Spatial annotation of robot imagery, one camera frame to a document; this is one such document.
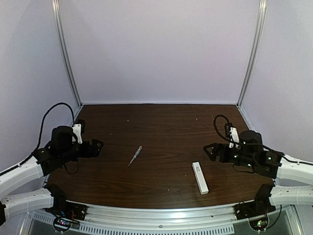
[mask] light purple wall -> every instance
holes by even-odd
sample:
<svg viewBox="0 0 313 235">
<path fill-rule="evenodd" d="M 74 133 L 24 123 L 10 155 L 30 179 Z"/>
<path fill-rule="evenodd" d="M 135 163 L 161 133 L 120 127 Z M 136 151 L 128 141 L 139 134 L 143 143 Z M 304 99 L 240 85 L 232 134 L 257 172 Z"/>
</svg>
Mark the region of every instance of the light purple wall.
<svg viewBox="0 0 313 235">
<path fill-rule="evenodd" d="M 0 1 L 0 171 L 23 160 L 35 148 L 41 119 L 64 101 L 75 111 L 57 40 L 49 0 Z M 58 107 L 46 119 L 45 144 L 53 127 L 70 124 L 70 112 Z M 23 190 L 35 190 L 33 182 Z M 21 216 L 8 220 L 0 234 L 15 234 Z"/>
<path fill-rule="evenodd" d="M 313 161 L 313 1 L 268 1 L 243 108 L 264 144 Z"/>
<path fill-rule="evenodd" d="M 61 0 L 83 103 L 236 103 L 259 1 Z"/>
</svg>

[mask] aluminum frame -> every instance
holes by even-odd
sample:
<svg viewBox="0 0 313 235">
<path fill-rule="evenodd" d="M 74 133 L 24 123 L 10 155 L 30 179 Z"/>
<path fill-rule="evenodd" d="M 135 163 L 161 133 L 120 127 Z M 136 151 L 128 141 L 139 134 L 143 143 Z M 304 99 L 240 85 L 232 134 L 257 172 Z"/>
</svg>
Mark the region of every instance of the aluminum frame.
<svg viewBox="0 0 313 235">
<path fill-rule="evenodd" d="M 72 68 L 71 68 L 71 65 L 69 62 L 67 46 L 65 43 L 64 31 L 63 31 L 62 19 L 61 19 L 61 12 L 60 12 L 60 7 L 59 7 L 59 0 L 52 0 L 52 9 L 53 9 L 53 15 L 54 15 L 54 20 L 55 20 L 55 24 L 56 24 L 61 54 L 62 54 L 65 70 L 67 72 L 68 81 L 69 81 L 71 90 L 73 92 L 76 105 L 77 105 L 77 107 L 81 107 L 82 102 L 81 102 L 81 99 L 80 99 L 79 94 L 78 94 L 77 86 L 76 86 L 76 83 L 74 80 L 73 71 L 72 71 Z"/>
<path fill-rule="evenodd" d="M 201 234 L 203 231 L 218 231 L 219 229 L 218 233 L 213 232 L 213 234 L 233 234 L 235 231 L 231 228 L 234 224 L 248 221 L 248 219 L 236 220 L 233 205 L 173 210 L 142 210 L 89 205 L 85 221 L 71 230 L 85 234 L 103 234 L 105 230 L 120 232 L 120 234 L 126 234 L 122 232 L 127 231 L 128 234 L 175 235 L 183 232 Z M 283 211 L 286 211 L 288 215 L 293 234 L 302 235 L 295 206 L 283 206 Z M 32 211 L 25 215 L 20 235 L 28 234 L 32 219 L 51 224 L 54 216 L 44 210 Z"/>
<path fill-rule="evenodd" d="M 265 16 L 266 16 L 266 9 L 267 9 L 267 0 L 260 0 L 260 4 L 259 4 L 259 11 L 258 11 L 258 18 L 257 18 L 257 22 L 256 22 L 256 27 L 255 27 L 255 33 L 254 33 L 254 39 L 253 39 L 253 44 L 252 44 L 252 49 L 251 49 L 251 54 L 250 54 L 250 59 L 248 62 L 248 67 L 246 70 L 246 75 L 245 75 L 245 80 L 243 83 L 243 87 L 241 89 L 240 92 L 240 96 L 238 99 L 238 103 L 237 106 L 240 108 L 245 94 L 246 94 L 246 90 L 252 75 L 252 71 L 253 71 L 253 67 L 256 61 L 256 57 L 257 57 L 257 51 L 258 51 L 258 47 L 260 45 L 261 42 L 261 37 L 262 37 L 262 33 L 263 33 L 263 27 L 264 27 L 264 22 L 265 22 Z"/>
</svg>

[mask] wooden table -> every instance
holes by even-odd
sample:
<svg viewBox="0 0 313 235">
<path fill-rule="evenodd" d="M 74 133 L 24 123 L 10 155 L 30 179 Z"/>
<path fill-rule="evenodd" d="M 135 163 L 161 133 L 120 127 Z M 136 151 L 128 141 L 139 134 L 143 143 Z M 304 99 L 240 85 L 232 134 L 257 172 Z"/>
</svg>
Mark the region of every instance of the wooden table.
<svg viewBox="0 0 313 235">
<path fill-rule="evenodd" d="M 212 120 L 224 114 L 241 132 L 247 126 L 235 105 L 86 105 L 84 140 L 105 143 L 101 155 L 80 159 L 76 175 L 53 172 L 68 200 L 111 207 L 175 209 L 216 206 L 251 200 L 272 180 L 211 162 L 203 146 L 223 142 Z M 224 121 L 218 126 L 224 132 Z M 127 168 L 138 147 L 143 150 Z M 192 170 L 200 162 L 210 192 L 200 195 Z M 76 163 L 68 164 L 69 171 Z"/>
</svg>

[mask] small screwdriver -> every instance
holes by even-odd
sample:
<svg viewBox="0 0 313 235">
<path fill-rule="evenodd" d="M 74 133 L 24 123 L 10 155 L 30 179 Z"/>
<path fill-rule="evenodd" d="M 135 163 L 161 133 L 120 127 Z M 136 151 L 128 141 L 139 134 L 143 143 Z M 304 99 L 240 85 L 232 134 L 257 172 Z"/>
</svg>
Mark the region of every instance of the small screwdriver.
<svg viewBox="0 0 313 235">
<path fill-rule="evenodd" d="M 137 156 L 139 155 L 140 151 L 142 150 L 142 146 L 139 147 L 139 149 L 137 150 L 137 152 L 135 153 L 135 155 L 133 156 L 133 159 L 131 160 L 131 162 L 128 164 L 128 167 L 133 163 L 133 161 L 137 158 Z"/>
</svg>

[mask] white box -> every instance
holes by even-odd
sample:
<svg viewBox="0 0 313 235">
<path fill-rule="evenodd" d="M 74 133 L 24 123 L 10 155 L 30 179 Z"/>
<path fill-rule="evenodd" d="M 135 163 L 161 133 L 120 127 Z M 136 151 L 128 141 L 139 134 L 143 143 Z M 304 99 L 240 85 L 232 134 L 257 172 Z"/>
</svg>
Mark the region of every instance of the white box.
<svg viewBox="0 0 313 235">
<path fill-rule="evenodd" d="M 205 178 L 200 167 L 200 163 L 199 162 L 192 163 L 192 168 L 194 170 L 201 195 L 208 193 L 209 189 L 206 185 Z"/>
</svg>

